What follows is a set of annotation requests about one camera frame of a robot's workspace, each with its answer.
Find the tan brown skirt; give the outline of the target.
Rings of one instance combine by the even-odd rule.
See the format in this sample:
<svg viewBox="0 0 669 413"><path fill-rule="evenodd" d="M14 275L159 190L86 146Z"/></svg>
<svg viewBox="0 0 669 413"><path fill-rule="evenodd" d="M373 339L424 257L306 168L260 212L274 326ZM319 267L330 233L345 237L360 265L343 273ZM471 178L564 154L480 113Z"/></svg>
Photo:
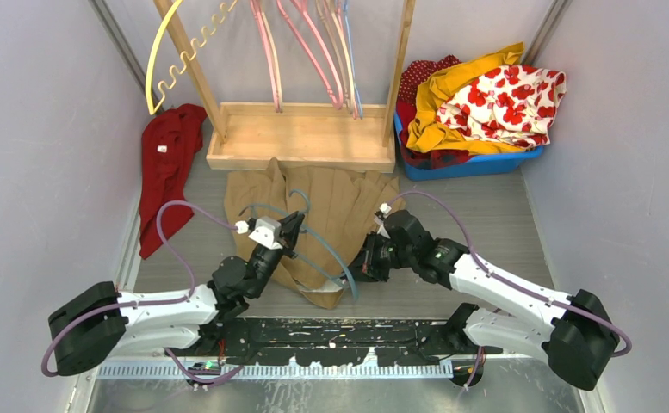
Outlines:
<svg viewBox="0 0 669 413"><path fill-rule="evenodd" d="M393 174L316 166L285 168L273 158L264 170L236 170L228 174L224 209L231 223L251 217L251 209L238 215L251 203L269 204L288 215L303 211L304 224L350 264L365 237L375 231L375 212L381 203L391 201L393 209L404 208L404 200L396 197L399 193L400 179ZM256 211L258 217L285 217L259 207ZM311 235L300 235L295 251L329 274L340 275L338 263ZM327 310L335 308L346 293L298 258L282 258L272 280Z"/></svg>

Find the teal blue wire hanger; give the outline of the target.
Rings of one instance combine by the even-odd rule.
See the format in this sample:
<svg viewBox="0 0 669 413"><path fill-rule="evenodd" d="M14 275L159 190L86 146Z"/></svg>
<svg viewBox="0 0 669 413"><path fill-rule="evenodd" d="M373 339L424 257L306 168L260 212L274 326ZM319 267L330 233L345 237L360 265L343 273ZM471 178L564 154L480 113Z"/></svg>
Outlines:
<svg viewBox="0 0 669 413"><path fill-rule="evenodd" d="M282 216L288 215L288 213L283 211L281 208L263 203L248 204L238 212L238 215L242 216L247 210L251 209L251 216L254 219L257 219L257 211L256 211L257 207L273 211ZM340 275L337 276L329 274L317 263L315 263L314 261L312 261L311 259L309 259L308 257L304 256L301 253L295 253L294 257L304 261L307 265L316 270L319 274L323 275L331 284L336 285L341 290L349 290L351 297L355 302L357 302L358 299L360 298L359 288L356 284L356 281L354 280L352 272L350 271L348 265L344 262L342 257L321 235L319 235L316 231L314 231L310 226L302 224L299 229L299 233L311 235L322 247L324 247L328 251L329 255L338 263L339 267L341 268L341 273Z"/></svg>

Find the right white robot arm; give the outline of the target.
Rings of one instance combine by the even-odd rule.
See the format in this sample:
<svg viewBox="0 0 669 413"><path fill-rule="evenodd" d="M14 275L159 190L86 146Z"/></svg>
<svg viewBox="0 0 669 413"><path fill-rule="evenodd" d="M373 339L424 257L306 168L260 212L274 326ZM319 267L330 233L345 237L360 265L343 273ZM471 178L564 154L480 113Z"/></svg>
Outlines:
<svg viewBox="0 0 669 413"><path fill-rule="evenodd" d="M619 344L600 299L586 290L558 292L504 271L468 246L433 237L407 210L376 213L350 272L356 281L384 282L409 268L422 280L493 305L462 303L430 340L447 353L509 350L545 363L569 385L593 390Z"/></svg>

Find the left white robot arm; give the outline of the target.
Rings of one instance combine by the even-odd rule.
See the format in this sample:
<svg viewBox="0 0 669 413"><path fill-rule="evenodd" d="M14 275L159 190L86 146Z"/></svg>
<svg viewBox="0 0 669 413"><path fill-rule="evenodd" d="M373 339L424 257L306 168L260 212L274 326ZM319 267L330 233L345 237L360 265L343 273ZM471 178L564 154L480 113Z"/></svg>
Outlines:
<svg viewBox="0 0 669 413"><path fill-rule="evenodd" d="M205 284L161 293L121 293L98 282L48 318L52 342L41 370L47 377L89 371L108 357L157 349L212 354L220 344L214 327L235 318L257 299L283 257L294 256L305 214L249 219L254 249L249 258L229 256Z"/></svg>

